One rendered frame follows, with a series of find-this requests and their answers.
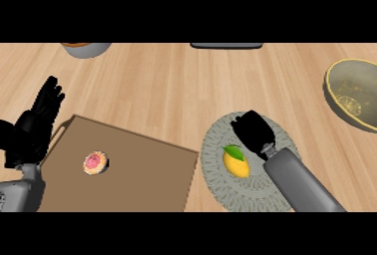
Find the grey woven round placemat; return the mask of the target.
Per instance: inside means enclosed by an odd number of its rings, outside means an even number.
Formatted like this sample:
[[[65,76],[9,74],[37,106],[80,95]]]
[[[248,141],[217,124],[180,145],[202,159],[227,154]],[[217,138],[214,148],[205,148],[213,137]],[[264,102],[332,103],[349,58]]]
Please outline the grey woven round placemat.
[[[204,135],[199,152],[201,171],[208,191],[230,212],[285,212],[291,206],[263,170],[263,160],[244,147],[230,122],[244,112],[233,112],[217,119]],[[250,176],[235,177],[223,165],[223,148],[238,145],[245,156]]]

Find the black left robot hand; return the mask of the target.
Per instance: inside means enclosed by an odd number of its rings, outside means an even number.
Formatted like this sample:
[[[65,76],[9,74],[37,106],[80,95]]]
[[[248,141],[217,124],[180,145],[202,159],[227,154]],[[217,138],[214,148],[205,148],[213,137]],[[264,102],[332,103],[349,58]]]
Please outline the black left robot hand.
[[[4,151],[6,168],[14,168],[23,163],[38,163],[43,160],[63,99],[57,78],[50,76],[40,89],[32,108],[22,113],[16,123],[0,120],[0,150]]]

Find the grey bowl with yellow rim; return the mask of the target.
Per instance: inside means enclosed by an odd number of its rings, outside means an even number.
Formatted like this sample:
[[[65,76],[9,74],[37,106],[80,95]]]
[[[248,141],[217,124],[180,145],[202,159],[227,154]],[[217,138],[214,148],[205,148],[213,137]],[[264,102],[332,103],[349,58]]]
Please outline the grey bowl with yellow rim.
[[[377,133],[377,63],[359,59],[332,63],[322,91],[335,115],[353,127]]]

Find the brown cutting board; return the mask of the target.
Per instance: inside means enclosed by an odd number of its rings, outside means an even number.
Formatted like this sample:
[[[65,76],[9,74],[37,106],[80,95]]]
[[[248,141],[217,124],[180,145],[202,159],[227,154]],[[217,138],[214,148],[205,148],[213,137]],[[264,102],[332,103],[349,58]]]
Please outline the brown cutting board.
[[[182,211],[198,152],[125,129],[72,116],[41,163],[43,211]],[[83,162],[93,151],[109,159],[90,175]]]

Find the grey cup with brown contents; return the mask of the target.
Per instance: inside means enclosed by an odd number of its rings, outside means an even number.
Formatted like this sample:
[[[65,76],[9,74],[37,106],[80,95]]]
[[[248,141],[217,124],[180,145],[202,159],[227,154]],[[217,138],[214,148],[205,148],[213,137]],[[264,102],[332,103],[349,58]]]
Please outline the grey cup with brown contents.
[[[106,52],[111,43],[63,43],[62,47],[74,58],[90,59]]]

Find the yellow fruit with green leaf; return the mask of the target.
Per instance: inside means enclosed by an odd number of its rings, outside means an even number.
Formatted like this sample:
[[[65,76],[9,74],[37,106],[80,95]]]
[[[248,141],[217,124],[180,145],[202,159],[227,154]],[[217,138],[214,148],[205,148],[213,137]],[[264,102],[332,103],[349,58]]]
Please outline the yellow fruit with green leaf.
[[[250,166],[247,158],[241,152],[239,146],[235,144],[226,145],[223,148],[223,166],[227,172],[239,178],[247,178],[250,176]]]

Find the pink frosted cupcake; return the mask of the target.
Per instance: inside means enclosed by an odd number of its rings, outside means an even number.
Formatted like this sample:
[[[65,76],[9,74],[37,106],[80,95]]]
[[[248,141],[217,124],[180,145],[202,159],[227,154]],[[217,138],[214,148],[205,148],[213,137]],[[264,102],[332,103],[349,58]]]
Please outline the pink frosted cupcake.
[[[83,170],[87,174],[96,175],[108,169],[109,159],[106,154],[96,150],[93,151],[83,162]]]

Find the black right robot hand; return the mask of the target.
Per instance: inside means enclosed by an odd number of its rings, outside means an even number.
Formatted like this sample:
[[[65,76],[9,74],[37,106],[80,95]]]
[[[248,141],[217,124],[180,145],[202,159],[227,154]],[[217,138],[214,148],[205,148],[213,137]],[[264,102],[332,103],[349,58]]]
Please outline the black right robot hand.
[[[235,117],[230,126],[245,148],[263,160],[267,160],[261,150],[267,144],[275,143],[275,134],[260,114],[255,111],[248,111],[242,116]]]

